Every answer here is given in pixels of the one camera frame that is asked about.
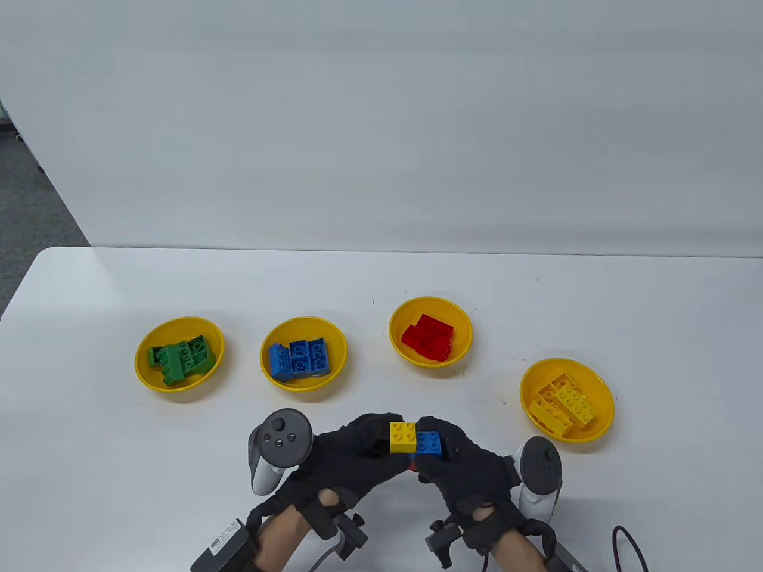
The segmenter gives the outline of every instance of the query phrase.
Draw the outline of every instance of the cable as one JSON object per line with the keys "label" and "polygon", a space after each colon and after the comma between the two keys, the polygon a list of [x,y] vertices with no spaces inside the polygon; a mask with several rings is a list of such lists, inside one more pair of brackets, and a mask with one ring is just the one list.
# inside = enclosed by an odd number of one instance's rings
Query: cable
{"label": "cable", "polygon": [[324,553],[323,553],[323,554],[320,556],[320,558],[318,558],[318,559],[315,561],[315,564],[313,564],[313,566],[311,567],[311,569],[310,569],[310,570],[308,570],[307,572],[315,572],[315,569],[316,569],[316,568],[318,568],[318,567],[319,567],[319,566],[320,566],[320,565],[321,565],[321,564],[324,562],[324,560],[326,560],[326,559],[329,557],[329,555],[330,555],[332,552],[334,552],[334,551],[336,550],[336,547],[337,547],[337,546],[339,546],[339,545],[334,545],[334,546],[332,546],[331,548],[329,548],[328,550],[326,550],[326,551],[325,551],[325,552],[324,552]]}
{"label": "cable", "polygon": [[649,572],[649,569],[646,567],[646,560],[644,559],[644,555],[641,553],[641,548],[639,548],[639,545],[636,544],[636,541],[633,540],[633,537],[630,535],[630,532],[625,530],[624,526],[617,525],[615,528],[612,529],[612,552],[614,553],[615,557],[615,568],[617,569],[617,572],[623,572],[623,569],[620,567],[620,553],[617,551],[617,533],[622,532],[626,538],[628,539],[628,542],[630,542],[630,545],[633,546],[633,550],[636,551],[636,556],[639,557],[639,562],[641,563],[641,568],[644,572]]}

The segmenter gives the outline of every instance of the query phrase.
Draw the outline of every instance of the white table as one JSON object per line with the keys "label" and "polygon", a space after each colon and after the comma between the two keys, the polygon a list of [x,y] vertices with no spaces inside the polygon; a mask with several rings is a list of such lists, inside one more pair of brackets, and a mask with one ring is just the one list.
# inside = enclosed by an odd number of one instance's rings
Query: white table
{"label": "white table", "polygon": [[[257,502],[246,437],[277,407],[299,407],[318,432],[369,410],[434,414],[511,452],[536,432],[522,373],[563,356],[609,384],[617,420],[597,446],[560,446],[560,539],[592,571],[613,570],[618,523],[653,570],[742,569],[763,514],[762,292],[755,259],[46,250],[0,322],[2,567],[187,570]],[[393,310],[423,294],[474,323],[449,378],[403,363],[387,339]],[[189,314],[220,326],[225,362],[196,391],[156,394],[135,377],[135,348]],[[344,331],[350,359],[341,381],[295,396],[265,380],[258,351],[306,314]],[[433,486],[406,473],[358,509],[369,543],[324,570],[438,569],[423,543],[445,515]],[[320,548],[311,538],[288,569]],[[454,552],[454,570],[478,569],[462,543]]]}

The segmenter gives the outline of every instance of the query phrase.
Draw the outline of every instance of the white panel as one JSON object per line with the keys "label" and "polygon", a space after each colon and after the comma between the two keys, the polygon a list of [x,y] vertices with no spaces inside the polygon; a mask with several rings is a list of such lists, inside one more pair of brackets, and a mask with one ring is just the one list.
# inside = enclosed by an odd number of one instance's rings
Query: white panel
{"label": "white panel", "polygon": [[3,0],[99,245],[763,255],[763,3]]}

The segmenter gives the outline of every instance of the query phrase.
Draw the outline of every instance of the yellow lego brick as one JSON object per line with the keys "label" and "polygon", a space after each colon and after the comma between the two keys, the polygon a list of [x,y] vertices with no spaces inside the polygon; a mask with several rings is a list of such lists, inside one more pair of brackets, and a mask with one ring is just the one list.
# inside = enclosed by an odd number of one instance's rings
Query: yellow lego brick
{"label": "yellow lego brick", "polygon": [[559,437],[564,437],[572,427],[572,421],[564,413],[543,400],[538,399],[530,403],[530,412],[551,433]]}
{"label": "yellow lego brick", "polygon": [[580,391],[564,387],[554,394],[554,401],[564,413],[569,415],[572,422],[583,429],[596,416],[596,410],[591,407],[585,395]]}
{"label": "yellow lego brick", "polygon": [[416,452],[416,423],[389,424],[389,452]]}
{"label": "yellow lego brick", "polygon": [[562,372],[553,378],[548,384],[544,385],[538,390],[538,394],[548,403],[554,403],[554,394],[560,389],[572,388],[578,389],[575,382],[567,375],[566,372]]}

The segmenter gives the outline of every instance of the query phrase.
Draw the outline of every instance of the hand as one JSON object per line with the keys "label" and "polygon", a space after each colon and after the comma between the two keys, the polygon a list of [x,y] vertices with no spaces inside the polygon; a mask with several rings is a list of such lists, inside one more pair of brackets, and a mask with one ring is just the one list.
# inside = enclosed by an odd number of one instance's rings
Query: hand
{"label": "hand", "polygon": [[275,496],[301,508],[322,489],[347,489],[357,500],[376,485],[408,469],[407,455],[390,455],[378,447],[389,424],[402,421],[396,413],[367,413],[348,425],[316,435],[307,459]]}
{"label": "hand", "polygon": [[443,458],[418,455],[420,477],[435,483],[456,523],[464,530],[484,518],[480,507],[492,506],[506,523],[507,530],[524,522],[511,502],[511,489],[520,484],[511,461],[476,445],[460,427],[435,417],[422,417],[419,431],[437,431]]}

